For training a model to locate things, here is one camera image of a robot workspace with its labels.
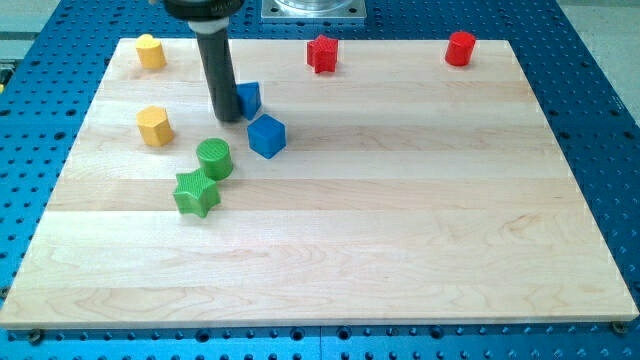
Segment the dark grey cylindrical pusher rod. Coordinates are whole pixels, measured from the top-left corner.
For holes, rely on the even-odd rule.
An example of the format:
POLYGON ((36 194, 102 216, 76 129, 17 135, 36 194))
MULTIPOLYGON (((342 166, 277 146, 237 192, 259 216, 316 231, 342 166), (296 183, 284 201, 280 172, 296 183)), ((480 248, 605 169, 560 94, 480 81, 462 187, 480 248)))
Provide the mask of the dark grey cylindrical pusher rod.
POLYGON ((236 122, 241 113, 227 30, 197 33, 196 38, 215 117, 236 122))

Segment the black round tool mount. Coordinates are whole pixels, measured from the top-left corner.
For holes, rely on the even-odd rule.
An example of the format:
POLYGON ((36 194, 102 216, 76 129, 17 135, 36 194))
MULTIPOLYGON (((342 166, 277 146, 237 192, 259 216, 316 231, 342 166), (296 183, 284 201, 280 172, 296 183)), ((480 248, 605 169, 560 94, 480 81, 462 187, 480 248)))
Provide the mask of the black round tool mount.
POLYGON ((194 32, 218 32, 229 25, 244 0, 164 0, 167 13, 188 22, 194 32))

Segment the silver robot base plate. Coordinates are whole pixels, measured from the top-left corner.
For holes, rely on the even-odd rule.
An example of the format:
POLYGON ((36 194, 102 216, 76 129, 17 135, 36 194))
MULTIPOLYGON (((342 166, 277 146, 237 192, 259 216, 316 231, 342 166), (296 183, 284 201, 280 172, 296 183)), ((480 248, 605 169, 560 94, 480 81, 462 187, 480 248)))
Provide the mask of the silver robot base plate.
POLYGON ((261 18, 267 22, 289 20, 352 20, 367 17, 365 0, 263 0, 261 18))

